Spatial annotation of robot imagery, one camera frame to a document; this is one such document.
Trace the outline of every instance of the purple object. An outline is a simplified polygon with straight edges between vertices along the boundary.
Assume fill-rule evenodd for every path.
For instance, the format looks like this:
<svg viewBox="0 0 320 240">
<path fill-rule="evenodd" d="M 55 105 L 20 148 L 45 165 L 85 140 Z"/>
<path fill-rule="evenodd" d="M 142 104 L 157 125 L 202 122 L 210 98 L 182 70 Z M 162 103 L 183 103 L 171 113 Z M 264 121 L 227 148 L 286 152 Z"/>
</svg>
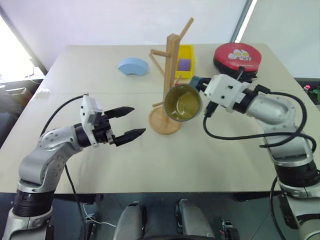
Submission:
<svg viewBox="0 0 320 240">
<path fill-rule="evenodd" d="M 190 59 L 180 58 L 178 63 L 178 71 L 190 71 Z"/>
</svg>

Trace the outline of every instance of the yellow container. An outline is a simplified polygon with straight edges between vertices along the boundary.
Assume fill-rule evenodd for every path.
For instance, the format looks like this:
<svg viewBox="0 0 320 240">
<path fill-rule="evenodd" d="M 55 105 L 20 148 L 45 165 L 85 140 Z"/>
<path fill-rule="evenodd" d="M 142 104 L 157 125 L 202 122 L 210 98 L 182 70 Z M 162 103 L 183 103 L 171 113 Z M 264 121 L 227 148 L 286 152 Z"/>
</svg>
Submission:
<svg viewBox="0 0 320 240">
<path fill-rule="evenodd" d="M 179 59 L 190 59 L 190 71 L 178 71 Z M 178 52 L 178 60 L 175 67 L 175 78 L 177 79 L 181 75 L 182 79 L 191 79 L 194 76 L 195 71 L 195 54 L 194 47 L 192 45 L 180 45 Z"/>
</svg>

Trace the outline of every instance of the wooden stand base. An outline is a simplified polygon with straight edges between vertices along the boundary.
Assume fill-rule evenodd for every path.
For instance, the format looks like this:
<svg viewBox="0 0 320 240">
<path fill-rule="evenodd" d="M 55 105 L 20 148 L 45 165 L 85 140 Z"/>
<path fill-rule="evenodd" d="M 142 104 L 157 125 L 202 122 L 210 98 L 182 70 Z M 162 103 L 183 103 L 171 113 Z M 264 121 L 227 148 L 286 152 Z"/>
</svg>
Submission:
<svg viewBox="0 0 320 240">
<path fill-rule="evenodd" d="M 173 134 L 181 128 L 182 122 L 174 121 L 167 116 L 167 121 L 162 121 L 163 106 L 154 108 L 149 114 L 149 124 L 158 134 Z"/>
</svg>

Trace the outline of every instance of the white wall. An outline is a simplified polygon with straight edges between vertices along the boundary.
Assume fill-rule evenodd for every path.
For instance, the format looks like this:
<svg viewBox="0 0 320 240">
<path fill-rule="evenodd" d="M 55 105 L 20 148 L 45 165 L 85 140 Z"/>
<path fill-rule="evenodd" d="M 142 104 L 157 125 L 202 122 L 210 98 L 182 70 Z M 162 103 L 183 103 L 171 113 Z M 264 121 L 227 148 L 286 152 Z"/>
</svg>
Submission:
<svg viewBox="0 0 320 240">
<path fill-rule="evenodd" d="M 320 78 L 320 1 L 258 0 L 241 42 L 268 44 L 295 78 Z"/>
<path fill-rule="evenodd" d="M 183 43 L 230 41 L 246 0 L 0 0 L 44 66 L 66 45 L 164 44 L 194 22 Z"/>
</svg>

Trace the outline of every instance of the blue curved block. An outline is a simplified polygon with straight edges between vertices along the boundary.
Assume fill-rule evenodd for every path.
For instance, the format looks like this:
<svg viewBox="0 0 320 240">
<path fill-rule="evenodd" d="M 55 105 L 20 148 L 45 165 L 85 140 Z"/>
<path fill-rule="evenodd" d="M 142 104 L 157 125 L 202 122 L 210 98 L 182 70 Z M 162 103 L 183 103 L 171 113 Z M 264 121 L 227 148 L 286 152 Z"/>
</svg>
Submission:
<svg viewBox="0 0 320 240">
<path fill-rule="evenodd" d="M 142 76 L 148 71 L 148 63 L 137 57 L 128 57 L 120 62 L 118 69 L 125 75 Z"/>
</svg>

